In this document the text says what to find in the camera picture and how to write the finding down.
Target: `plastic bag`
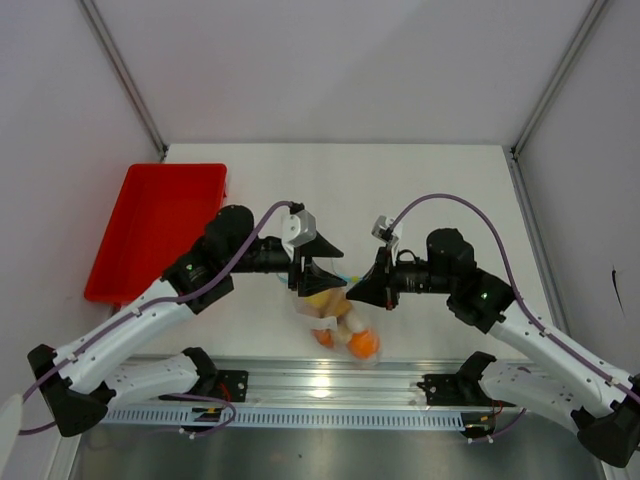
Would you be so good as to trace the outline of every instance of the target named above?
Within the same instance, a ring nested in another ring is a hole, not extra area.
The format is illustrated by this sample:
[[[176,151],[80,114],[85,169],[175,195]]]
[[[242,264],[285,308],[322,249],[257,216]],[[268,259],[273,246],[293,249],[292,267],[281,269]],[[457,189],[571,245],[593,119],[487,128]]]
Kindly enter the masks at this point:
[[[379,360],[380,337],[369,319],[345,298],[343,288],[293,298],[296,311],[309,317],[311,334],[320,345],[361,362]]]

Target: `white wall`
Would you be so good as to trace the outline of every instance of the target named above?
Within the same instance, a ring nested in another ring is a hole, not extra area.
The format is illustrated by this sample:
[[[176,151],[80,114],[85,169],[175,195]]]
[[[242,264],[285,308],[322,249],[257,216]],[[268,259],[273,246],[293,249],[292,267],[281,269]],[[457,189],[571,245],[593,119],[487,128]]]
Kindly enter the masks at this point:
[[[72,0],[0,4],[0,403],[26,355],[105,316],[83,289],[129,164],[150,143]],[[50,421],[39,398],[25,424]],[[57,434],[20,439],[3,478],[37,479]]]
[[[522,160],[574,337],[640,372],[640,3],[612,2]],[[611,270],[618,271],[624,314]]]
[[[512,145],[591,0],[96,0],[169,143]]]

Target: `red tray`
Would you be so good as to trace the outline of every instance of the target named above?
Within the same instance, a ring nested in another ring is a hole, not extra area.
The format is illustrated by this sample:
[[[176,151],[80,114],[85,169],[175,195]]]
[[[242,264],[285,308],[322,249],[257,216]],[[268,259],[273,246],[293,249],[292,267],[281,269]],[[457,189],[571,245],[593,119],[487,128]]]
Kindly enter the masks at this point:
[[[222,164],[132,165],[84,291],[92,302],[130,303],[204,232],[225,197]]]

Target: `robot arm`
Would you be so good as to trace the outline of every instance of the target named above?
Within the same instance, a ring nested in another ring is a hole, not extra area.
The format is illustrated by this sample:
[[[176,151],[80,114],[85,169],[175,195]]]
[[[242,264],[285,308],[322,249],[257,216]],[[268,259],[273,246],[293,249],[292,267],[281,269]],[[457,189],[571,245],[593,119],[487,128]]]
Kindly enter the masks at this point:
[[[211,391],[217,370],[199,348],[142,367],[121,363],[144,343],[230,293],[234,288],[230,274],[217,283],[214,279],[224,274],[241,248],[246,247],[230,272],[288,273],[288,286],[299,296],[346,285],[313,262],[313,257],[343,254],[316,231],[315,218],[302,204],[290,205],[281,238],[256,236],[246,245],[253,232],[249,209],[223,208],[206,226],[205,235],[126,308],[67,345],[56,349],[40,345],[29,353],[36,378],[58,369],[40,391],[63,436],[88,430],[114,407],[164,394]]]
[[[640,405],[633,398],[640,393],[640,377],[609,365],[543,324],[528,306],[525,312],[510,285],[477,267],[473,247],[458,230],[432,232],[426,261],[415,256],[401,260],[396,253],[398,230],[391,231],[391,224],[385,217],[376,222],[373,234],[386,245],[347,298],[391,310],[400,293],[448,294],[447,306],[456,318],[519,350],[554,378],[538,378],[476,352],[458,372],[464,381],[475,383],[471,388],[563,425],[596,457],[625,466],[640,443]]]

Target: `orange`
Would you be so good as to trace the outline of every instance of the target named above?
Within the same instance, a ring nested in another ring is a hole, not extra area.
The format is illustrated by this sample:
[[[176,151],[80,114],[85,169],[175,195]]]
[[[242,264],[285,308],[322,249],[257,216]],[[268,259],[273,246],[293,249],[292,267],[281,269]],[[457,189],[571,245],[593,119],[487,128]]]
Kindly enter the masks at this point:
[[[368,328],[360,333],[354,333],[347,343],[347,348],[354,357],[366,360],[380,349],[380,337],[373,329]]]
[[[331,336],[331,330],[311,330],[311,333],[320,345],[327,348],[333,348],[333,337]]]

